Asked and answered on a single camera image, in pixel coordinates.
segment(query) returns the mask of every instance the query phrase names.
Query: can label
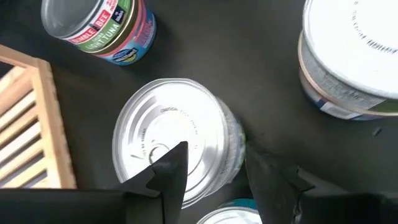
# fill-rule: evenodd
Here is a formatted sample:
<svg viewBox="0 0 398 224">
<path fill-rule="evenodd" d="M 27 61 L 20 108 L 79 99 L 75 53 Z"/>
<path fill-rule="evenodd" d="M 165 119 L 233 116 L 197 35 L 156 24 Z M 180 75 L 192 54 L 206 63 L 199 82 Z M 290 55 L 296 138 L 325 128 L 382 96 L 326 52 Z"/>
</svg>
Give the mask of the can label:
<svg viewBox="0 0 398 224">
<path fill-rule="evenodd" d="M 123 23 L 128 18 L 126 14 L 132 8 L 131 3 L 133 1 L 118 0 L 116 2 L 117 5 L 112 7 L 112 13 L 102 10 L 94 23 L 89 24 L 90 28 L 85 33 L 69 41 L 85 52 L 103 48 L 119 33 Z"/>
<path fill-rule="evenodd" d="M 382 113 L 398 112 L 398 101 L 388 100 L 378 96 L 354 89 L 353 87 L 341 82 L 339 79 L 328 73 L 311 54 L 307 42 L 304 38 L 301 41 L 302 60 L 305 69 L 311 79 L 329 96 L 336 99 L 341 105 L 352 106 L 363 111 L 373 111 Z"/>
<path fill-rule="evenodd" d="M 63 38 L 63 40 L 67 40 L 73 44 L 79 44 L 81 42 L 90 40 L 104 27 L 104 24 L 109 21 L 111 17 L 110 15 L 113 14 L 117 5 L 118 0 L 104 1 L 101 7 L 98 9 L 97 15 L 92 18 L 86 27 L 73 36 Z"/>
<path fill-rule="evenodd" d="M 140 5 L 137 24 L 126 40 L 112 52 L 97 55 L 98 57 L 116 65 L 130 65 L 145 55 L 155 39 L 156 21 L 154 14 L 145 7 L 142 0 Z"/>
<path fill-rule="evenodd" d="M 369 114 L 355 113 L 346 110 L 322 97 L 314 87 L 305 78 L 305 75 L 300 71 L 300 81 L 303 85 L 305 94 L 315 103 L 315 105 L 323 112 L 340 119 L 350 119 L 354 121 L 368 121 L 382 118 L 382 116 L 375 116 Z"/>
<path fill-rule="evenodd" d="M 232 202 L 227 202 L 222 204 L 219 208 L 226 208 L 226 207 L 245 207 L 257 210 L 256 202 L 253 199 L 236 199 Z"/>
</svg>

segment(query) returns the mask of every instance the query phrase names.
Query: can lid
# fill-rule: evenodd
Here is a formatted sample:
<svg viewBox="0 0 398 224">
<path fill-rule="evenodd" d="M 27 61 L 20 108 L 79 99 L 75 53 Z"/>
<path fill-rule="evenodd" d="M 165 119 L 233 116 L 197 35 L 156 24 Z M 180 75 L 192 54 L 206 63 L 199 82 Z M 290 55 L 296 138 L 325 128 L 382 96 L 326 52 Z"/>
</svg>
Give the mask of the can lid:
<svg viewBox="0 0 398 224">
<path fill-rule="evenodd" d="M 221 172 L 228 146 L 217 99 L 189 79 L 160 79 L 138 90 L 119 115 L 113 161 L 120 181 L 137 175 L 181 141 L 188 141 L 183 208 L 206 196 Z"/>
<path fill-rule="evenodd" d="M 69 37 L 94 18 L 103 2 L 104 0 L 43 0 L 43 26 L 54 37 Z"/>
<path fill-rule="evenodd" d="M 197 224 L 261 224 L 259 213 L 251 208 L 228 207 L 215 210 L 203 217 Z"/>
<path fill-rule="evenodd" d="M 303 29 L 317 60 L 341 81 L 398 99 L 395 0 L 307 0 Z"/>
</svg>

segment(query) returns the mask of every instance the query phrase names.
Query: tuna can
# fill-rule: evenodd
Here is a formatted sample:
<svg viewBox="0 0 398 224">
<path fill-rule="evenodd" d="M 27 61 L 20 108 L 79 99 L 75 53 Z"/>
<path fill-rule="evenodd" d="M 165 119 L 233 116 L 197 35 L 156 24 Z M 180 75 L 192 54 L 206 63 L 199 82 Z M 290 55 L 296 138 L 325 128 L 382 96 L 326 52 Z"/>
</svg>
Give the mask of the tuna can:
<svg viewBox="0 0 398 224">
<path fill-rule="evenodd" d="M 345 84 L 322 67 L 313 56 L 307 41 L 300 35 L 298 59 L 302 72 L 321 96 L 348 111 L 373 116 L 397 116 L 398 101 L 381 98 Z"/>
<path fill-rule="evenodd" d="M 254 200 L 238 199 L 203 217 L 197 224 L 261 224 Z"/>
<path fill-rule="evenodd" d="M 132 0 L 43 0 L 42 21 L 52 36 L 89 51 L 115 37 L 134 7 Z"/>
<path fill-rule="evenodd" d="M 243 129 L 222 101 L 193 80 L 148 83 L 116 122 L 113 162 L 119 180 L 137 175 L 181 141 L 188 141 L 186 208 L 232 181 L 244 160 Z"/>
<path fill-rule="evenodd" d="M 397 115 L 397 6 L 393 0 L 307 0 L 303 33 L 308 48 L 342 90 L 331 96 L 374 114 Z M 324 83 L 319 86 L 327 90 Z"/>
<path fill-rule="evenodd" d="M 137 9 L 132 10 L 118 36 L 103 49 L 90 53 L 116 65 L 130 65 L 146 54 L 155 39 L 155 15 L 143 0 L 134 1 Z"/>
<path fill-rule="evenodd" d="M 332 115 L 340 119 L 349 119 L 353 121 L 369 121 L 382 116 L 361 114 L 354 111 L 350 111 L 336 105 L 334 102 L 330 101 L 328 98 L 323 97 L 316 89 L 311 86 L 311 83 L 305 77 L 303 71 L 300 71 L 300 81 L 303 86 L 305 94 L 310 98 L 312 102 L 323 112 Z"/>
</svg>

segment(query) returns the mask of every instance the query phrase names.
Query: white container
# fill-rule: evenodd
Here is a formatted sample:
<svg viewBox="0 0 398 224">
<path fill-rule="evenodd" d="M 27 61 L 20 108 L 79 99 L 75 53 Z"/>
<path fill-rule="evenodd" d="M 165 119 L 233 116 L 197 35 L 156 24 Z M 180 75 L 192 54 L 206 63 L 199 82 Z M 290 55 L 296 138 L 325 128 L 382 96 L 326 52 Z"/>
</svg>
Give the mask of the white container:
<svg viewBox="0 0 398 224">
<path fill-rule="evenodd" d="M 311 52 L 349 86 L 398 99 L 398 1 L 307 0 L 303 31 Z"/>
<path fill-rule="evenodd" d="M 311 53 L 307 41 L 300 35 L 298 60 L 306 82 L 317 94 L 341 108 L 372 117 L 397 116 L 398 101 L 381 98 L 349 86 L 329 73 Z"/>
</svg>

